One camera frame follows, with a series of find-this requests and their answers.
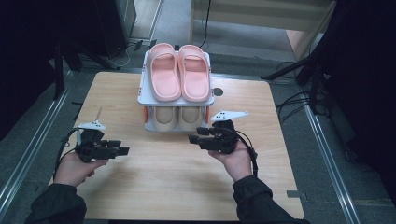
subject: shoe rack shelf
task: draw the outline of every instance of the shoe rack shelf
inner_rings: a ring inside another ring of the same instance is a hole
[[[155,99],[152,94],[151,80],[150,80],[150,77],[148,74],[148,69],[147,69],[148,55],[149,55],[149,51],[146,52],[145,60],[143,61],[142,76],[140,78],[140,87],[139,87],[139,93],[137,96],[137,102],[144,106],[145,129],[149,132],[159,132],[155,128],[155,126],[152,122],[152,115],[153,115],[153,110],[154,110],[155,106],[200,106],[201,111],[203,113],[203,115],[202,115],[203,121],[202,121],[200,127],[207,128],[208,127],[209,107],[211,105],[213,105],[213,103],[215,102],[212,77],[211,77],[211,72],[210,72],[209,54],[204,52],[204,55],[206,57],[206,60],[207,60],[208,66],[209,66],[209,85],[210,85],[211,93],[210,93],[209,98],[204,102],[189,102],[189,101],[185,100],[183,97],[180,97],[177,100],[170,101],[170,102],[162,102],[162,101],[158,101],[157,99]],[[176,128],[174,130],[168,131],[168,132],[187,132],[187,131],[182,130],[177,123]]]

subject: person's left hand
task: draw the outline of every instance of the person's left hand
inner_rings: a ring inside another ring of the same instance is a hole
[[[83,162],[76,152],[69,153],[61,160],[53,180],[54,184],[65,184],[77,187],[85,178],[95,174],[95,169],[106,165],[108,160]]]

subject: floor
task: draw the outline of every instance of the floor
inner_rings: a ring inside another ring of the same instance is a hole
[[[117,64],[128,62],[120,69],[127,72],[138,71],[150,40],[180,46],[189,44],[189,1],[135,0],[135,3],[136,30],[131,41],[143,39],[144,46],[141,50],[128,49],[128,54],[111,59]],[[154,5],[145,7],[141,4]],[[159,14],[141,8],[158,8]],[[151,23],[150,27],[142,24],[143,21]],[[195,23],[194,44],[199,46],[203,42],[204,21]],[[254,35],[245,36],[247,30]],[[283,30],[210,22],[207,31],[203,49],[211,55],[212,72],[219,76],[261,81],[260,76],[271,75],[279,68],[295,62]],[[78,104],[83,103],[98,71],[97,65],[87,58],[81,58],[84,62],[81,73],[64,69],[67,74],[64,98],[58,102],[51,101],[53,87],[50,87],[0,143],[3,153],[0,163],[4,164],[1,180],[4,183],[10,180],[14,183],[9,189],[12,202],[7,204],[3,199],[0,201],[1,223],[22,223],[29,209],[26,202],[32,201],[49,182],[49,162],[55,160],[54,151],[58,150],[59,138],[73,127]],[[292,81],[293,74],[288,76],[291,78],[282,77],[270,83],[276,105],[301,91]],[[285,107],[282,114],[287,115],[300,106]],[[53,111],[55,116],[47,116],[48,110]],[[301,110],[281,123],[305,218],[315,224],[396,223],[395,207],[378,175],[365,164],[346,160],[344,146],[332,125],[332,119],[313,116],[307,107],[301,107]],[[44,129],[46,131],[42,136],[37,136],[37,129],[40,130],[43,123],[49,127]],[[21,161],[21,158],[34,160]],[[22,170],[21,167],[27,161],[30,162],[26,163],[28,169],[22,172],[21,180],[17,181],[16,172]],[[107,221],[85,220],[84,223]]]

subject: gray floor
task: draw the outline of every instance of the gray floor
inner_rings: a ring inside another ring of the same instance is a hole
[[[190,27],[190,12],[191,6],[188,1],[165,0],[152,38],[157,39],[157,42],[172,45],[188,44],[189,32],[187,30]],[[200,39],[204,35],[202,22],[196,21],[196,23],[194,44],[199,46],[201,45]],[[253,35],[245,36],[247,30]],[[120,71],[135,72],[136,68],[140,68],[147,49],[147,46],[137,51],[129,49],[130,61]],[[279,67],[289,64],[284,62],[295,61],[285,32],[277,29],[210,22],[208,38],[203,49],[210,54],[212,72],[229,78],[261,81],[261,75],[270,75]],[[67,94],[64,97],[63,106],[57,116],[50,121],[51,127],[43,136],[37,154],[33,155],[35,159],[20,183],[7,212],[0,217],[1,223],[23,223],[29,213],[29,204],[50,181],[60,140],[73,127],[74,117],[79,110],[79,105],[73,102],[84,102],[95,74],[104,70],[87,58],[83,56],[81,58],[84,68],[80,73],[72,72],[67,76]],[[123,64],[127,62],[127,58],[120,56],[112,61]],[[300,91],[292,79],[284,77],[271,83],[271,90],[276,105]],[[18,161],[23,153],[30,150],[29,143],[35,137],[35,132],[40,127],[40,122],[46,117],[51,104],[57,103],[51,100],[53,93],[54,87],[51,86],[21,118],[11,133],[0,142],[0,153],[2,153],[0,183],[2,185],[18,167]],[[282,115],[287,115],[298,106],[285,107]],[[396,223],[395,207],[390,202],[378,175],[365,164],[351,163],[346,160],[343,144],[332,125],[332,117],[318,116],[316,119],[325,134],[331,157],[335,161],[336,171],[339,171],[341,181],[346,186],[346,193],[351,197],[358,219],[349,221],[347,218],[350,214],[345,213],[337,194],[338,191],[334,187],[337,186],[334,183],[340,180],[334,180],[329,175],[332,167],[328,166],[325,160],[326,155],[319,146],[318,137],[313,132],[305,109],[302,109],[282,122],[281,128],[301,194],[305,218],[313,224]],[[107,223],[107,221],[86,220],[84,223]]]

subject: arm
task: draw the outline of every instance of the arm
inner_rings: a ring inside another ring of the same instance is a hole
[[[251,160],[246,147],[238,142],[231,154],[221,154],[208,151],[209,155],[221,161],[230,177],[233,179],[236,212],[242,223],[302,223],[289,215],[272,199],[273,193],[251,171]]]
[[[65,155],[53,184],[32,203],[32,213],[25,223],[82,223],[87,209],[84,200],[77,196],[76,187],[106,163],[84,163],[77,153]]]

